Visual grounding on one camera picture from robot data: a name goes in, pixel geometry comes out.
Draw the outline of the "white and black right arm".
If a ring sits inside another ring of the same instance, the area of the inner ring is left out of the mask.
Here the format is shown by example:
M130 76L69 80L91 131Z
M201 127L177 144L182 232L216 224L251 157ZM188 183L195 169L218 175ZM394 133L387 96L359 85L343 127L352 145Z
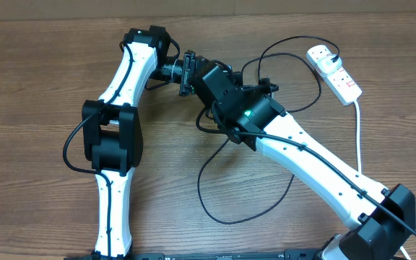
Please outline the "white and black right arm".
M213 113L217 133L283 165L348 228L317 251L316 259L392 259L413 235L413 193L401 184L388 189L319 144L270 95L268 79L243 87L210 62L190 82L205 109Z

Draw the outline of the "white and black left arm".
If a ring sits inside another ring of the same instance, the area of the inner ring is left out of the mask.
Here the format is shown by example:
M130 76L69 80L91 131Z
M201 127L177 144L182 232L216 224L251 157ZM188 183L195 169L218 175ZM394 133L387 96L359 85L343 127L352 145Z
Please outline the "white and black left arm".
M85 157L92 164L99 193L99 230L89 259L130 259L131 180L143 151L138 104L149 79L177 83L190 93L189 78L206 63L185 52L169 56L177 43L164 27L130 29L121 41L123 58L107 90L82 106Z

